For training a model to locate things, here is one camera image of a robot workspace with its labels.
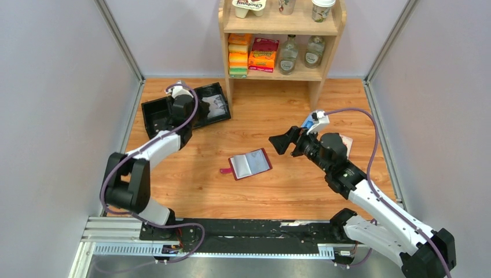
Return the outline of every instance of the wooden table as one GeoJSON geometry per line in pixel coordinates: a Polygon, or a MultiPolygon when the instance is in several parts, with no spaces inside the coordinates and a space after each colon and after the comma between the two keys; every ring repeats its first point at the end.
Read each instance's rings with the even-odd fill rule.
{"type": "MultiPolygon", "coordinates": [[[[141,102],[164,96],[165,88],[177,79],[148,79],[141,102]]],[[[223,79],[184,79],[199,87],[223,79]]],[[[161,162],[151,173],[152,197],[173,209],[176,217],[262,218],[328,220],[344,207],[370,216],[324,181],[324,173],[305,157],[276,154],[269,136],[283,134],[290,126],[301,125],[308,116],[306,82],[236,81],[233,119],[193,131],[187,146],[161,162]],[[271,171],[235,181],[221,174],[228,158],[265,148],[273,165],[271,171]]],[[[359,79],[326,81],[319,100],[326,111],[359,107],[369,110],[359,79]]],[[[350,160],[367,169],[375,138],[371,121],[359,112],[329,117],[324,132],[339,132],[353,138],[350,160]]],[[[133,124],[127,150],[147,142],[141,107],[133,124]]],[[[372,179],[389,197],[394,197],[389,174],[379,150],[372,166],[372,179]]]]}

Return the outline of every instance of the shelf board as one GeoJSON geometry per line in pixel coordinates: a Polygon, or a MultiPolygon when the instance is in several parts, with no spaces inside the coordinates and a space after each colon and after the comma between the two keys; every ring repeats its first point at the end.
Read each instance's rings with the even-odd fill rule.
{"type": "Polygon", "coordinates": [[[294,80],[294,81],[322,81],[323,72],[322,67],[308,68],[305,67],[305,45],[300,45],[298,50],[298,57],[296,59],[295,69],[289,75],[283,75],[278,69],[279,55],[276,56],[276,65],[273,72],[263,72],[248,70],[246,78],[237,79],[267,79],[267,80],[294,80]]]}
{"type": "Polygon", "coordinates": [[[235,7],[229,5],[228,18],[224,20],[225,33],[252,34],[295,34],[295,35],[326,35],[335,36],[338,29],[332,18],[332,11],[322,23],[312,20],[312,1],[296,0],[293,14],[285,16],[280,13],[277,0],[268,0],[263,16],[253,12],[244,19],[235,16],[235,7]]]}

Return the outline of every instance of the wallet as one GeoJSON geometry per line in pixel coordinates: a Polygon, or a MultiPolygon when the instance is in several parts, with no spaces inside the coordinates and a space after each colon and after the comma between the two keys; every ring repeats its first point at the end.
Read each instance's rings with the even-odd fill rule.
{"type": "Polygon", "coordinates": [[[229,163],[230,168],[220,169],[220,173],[232,173],[235,180],[251,177],[273,168],[264,148],[232,156],[229,158],[229,163]]]}

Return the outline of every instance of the black box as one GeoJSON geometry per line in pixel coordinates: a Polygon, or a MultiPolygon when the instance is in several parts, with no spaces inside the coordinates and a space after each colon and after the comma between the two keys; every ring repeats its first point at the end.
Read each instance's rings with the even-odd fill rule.
{"type": "MultiPolygon", "coordinates": [[[[207,118],[201,119],[195,124],[195,129],[231,118],[228,101],[223,94],[220,83],[195,88],[195,92],[200,100],[210,103],[211,110],[207,118]]],[[[150,139],[167,127],[172,106],[171,98],[168,96],[141,104],[145,130],[150,139]]]]}

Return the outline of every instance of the glass bottle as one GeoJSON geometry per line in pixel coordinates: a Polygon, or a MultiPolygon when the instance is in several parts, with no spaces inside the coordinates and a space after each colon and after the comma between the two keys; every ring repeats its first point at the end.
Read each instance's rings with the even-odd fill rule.
{"type": "Polygon", "coordinates": [[[297,56],[298,45],[295,42],[295,35],[288,35],[288,40],[281,44],[280,48],[280,73],[291,74],[295,69],[297,56]]]}
{"type": "Polygon", "coordinates": [[[325,41],[321,36],[311,36],[305,52],[305,67],[316,68],[322,61],[325,41]]]}

